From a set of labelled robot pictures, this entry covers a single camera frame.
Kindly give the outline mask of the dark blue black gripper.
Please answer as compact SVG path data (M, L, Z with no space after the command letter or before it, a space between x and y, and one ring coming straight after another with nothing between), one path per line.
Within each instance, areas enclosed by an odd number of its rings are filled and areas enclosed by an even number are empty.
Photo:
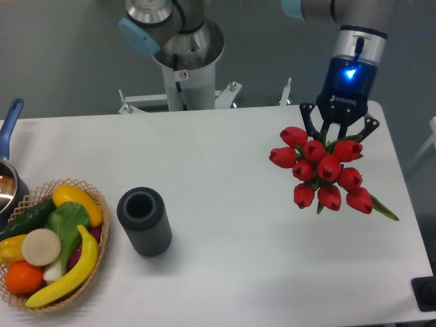
M368 112L368 98L377 73L377 67L348 59L332 58L323 88L314 103L301 103L300 114L308 136L326 139L327 130L335 123L340 126L340 138L360 136L364 140L380 125ZM360 118L361 131L346 135L347 129Z

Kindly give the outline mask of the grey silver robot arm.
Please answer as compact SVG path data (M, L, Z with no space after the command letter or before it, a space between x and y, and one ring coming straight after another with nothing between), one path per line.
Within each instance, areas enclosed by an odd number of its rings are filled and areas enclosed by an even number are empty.
M291 17L337 22L341 28L323 88L313 103L300 105L310 136L320 131L311 120L318 109L328 130L339 126L343 138L356 121L362 137L379 122L368 111L371 92L386 45L396 1L283 1ZM204 15L202 1L127 1L119 31L126 42L160 65L171 111L232 108L241 86L215 88L215 64L224 40L221 29Z

